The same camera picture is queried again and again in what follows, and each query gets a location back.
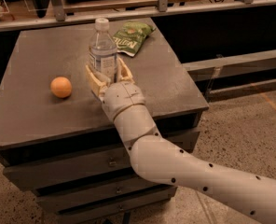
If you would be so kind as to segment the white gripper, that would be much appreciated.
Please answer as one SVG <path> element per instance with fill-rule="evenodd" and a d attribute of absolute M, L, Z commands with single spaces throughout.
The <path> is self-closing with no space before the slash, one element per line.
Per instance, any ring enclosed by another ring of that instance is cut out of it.
<path fill-rule="evenodd" d="M 93 73 L 88 65 L 85 69 L 90 89 L 102 101 L 102 109 L 110 121 L 133 105 L 145 105 L 145 97 L 141 89 L 133 84 L 131 70 L 120 57 L 117 57 L 118 83 L 110 87 L 108 79 L 103 74 Z"/>

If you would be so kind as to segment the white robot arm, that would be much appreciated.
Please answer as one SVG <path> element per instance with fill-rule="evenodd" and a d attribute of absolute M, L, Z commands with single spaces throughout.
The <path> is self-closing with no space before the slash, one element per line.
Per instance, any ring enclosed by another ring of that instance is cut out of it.
<path fill-rule="evenodd" d="M 131 70 L 121 59 L 115 83 L 90 64 L 85 69 L 91 90 L 114 123 L 138 176 L 194 189 L 261 224 L 276 224 L 275 179 L 200 160 L 163 138 Z"/>

